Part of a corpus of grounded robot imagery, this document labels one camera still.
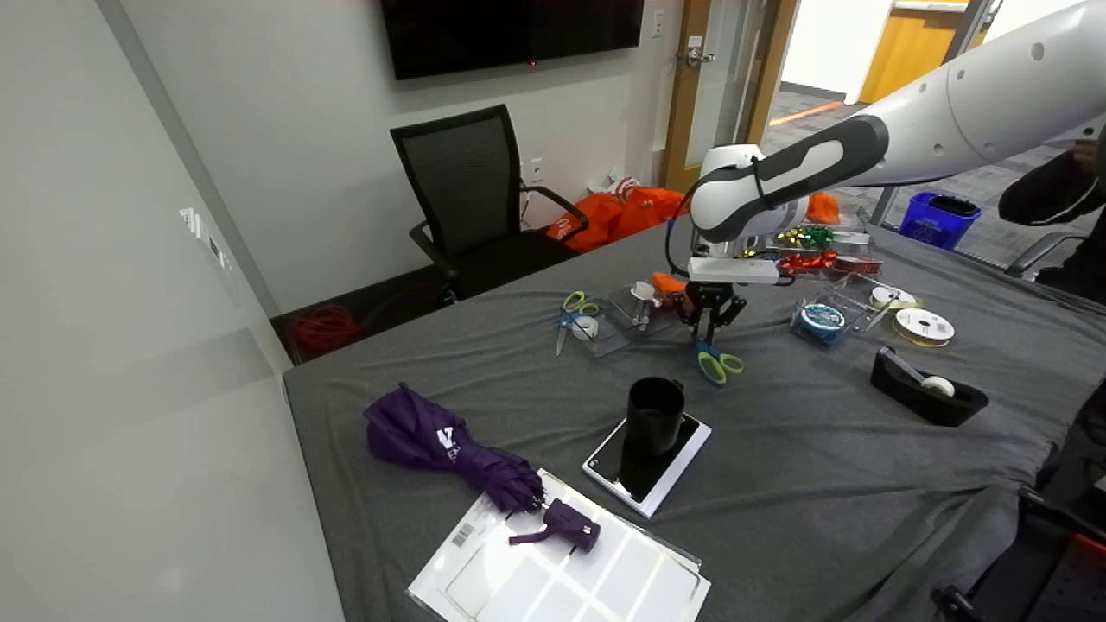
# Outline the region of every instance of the wall-mounted tv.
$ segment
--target wall-mounted tv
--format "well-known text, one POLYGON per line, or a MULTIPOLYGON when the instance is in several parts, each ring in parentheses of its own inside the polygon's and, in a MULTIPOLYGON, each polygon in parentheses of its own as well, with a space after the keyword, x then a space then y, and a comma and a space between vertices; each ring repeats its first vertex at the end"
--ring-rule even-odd
POLYGON ((643 0, 381 0, 398 79, 636 47, 643 0))

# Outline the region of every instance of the smartphone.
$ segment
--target smartphone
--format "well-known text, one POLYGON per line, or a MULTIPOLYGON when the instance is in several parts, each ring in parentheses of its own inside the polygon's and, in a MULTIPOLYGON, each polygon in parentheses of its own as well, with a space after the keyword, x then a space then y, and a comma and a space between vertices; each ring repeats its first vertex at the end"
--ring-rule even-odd
POLYGON ((623 445, 624 445, 624 419, 588 454, 579 462, 591 481, 599 481, 606 492, 631 504, 640 516, 653 516, 668 492, 681 481, 681 472, 692 466, 700 442, 713 434, 713 428, 692 416, 681 416, 672 445, 662 454, 662 462, 653 469, 653 477, 643 482, 643 494, 628 494, 618 481, 623 469, 623 445))

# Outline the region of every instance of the purple umbrella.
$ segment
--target purple umbrella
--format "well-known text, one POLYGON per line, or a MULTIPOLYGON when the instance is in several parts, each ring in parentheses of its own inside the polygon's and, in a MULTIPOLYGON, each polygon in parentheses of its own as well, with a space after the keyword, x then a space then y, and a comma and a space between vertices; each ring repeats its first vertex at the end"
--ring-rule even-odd
POLYGON ((452 469, 508 516, 543 509, 543 481, 526 460, 478 445, 462 419, 406 384, 373 399, 366 419, 373 455, 412 469, 452 469))

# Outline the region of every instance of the paper sheet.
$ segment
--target paper sheet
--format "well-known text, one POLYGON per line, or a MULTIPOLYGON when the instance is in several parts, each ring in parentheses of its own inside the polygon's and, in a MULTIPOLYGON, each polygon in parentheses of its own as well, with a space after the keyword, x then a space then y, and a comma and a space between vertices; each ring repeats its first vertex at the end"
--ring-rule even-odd
POLYGON ((562 540, 508 546, 539 533, 539 516, 505 519, 486 496, 412 580, 412 598, 448 622, 677 622, 693 619, 708 580, 699 560, 649 540, 543 469, 545 500, 560 496, 601 525, 591 551, 562 540))

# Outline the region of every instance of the table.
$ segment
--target table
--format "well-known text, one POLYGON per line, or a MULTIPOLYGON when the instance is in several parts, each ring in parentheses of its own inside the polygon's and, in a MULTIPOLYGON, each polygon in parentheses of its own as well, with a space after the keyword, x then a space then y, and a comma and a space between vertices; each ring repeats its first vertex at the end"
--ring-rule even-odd
POLYGON ((880 281, 957 323, 922 368, 989 392, 961 428, 925 426, 867 384, 880 331, 815 349, 788 331, 821 281, 757 285, 719 345, 746 368, 713 388, 683 331, 594 359, 552 354, 568 290, 606 295, 662 270, 660 229, 452 303, 287 373, 287 392, 350 619, 436 619, 403 588, 478 496, 458 477, 381 462, 364 406, 406 384, 653 534, 704 560, 700 619, 935 619, 932 585, 970 588, 1017 534, 1033 482, 1106 368, 1102 314, 1028 284, 871 230, 880 281), (640 375, 683 384, 715 428, 643 521, 579 472, 640 375))

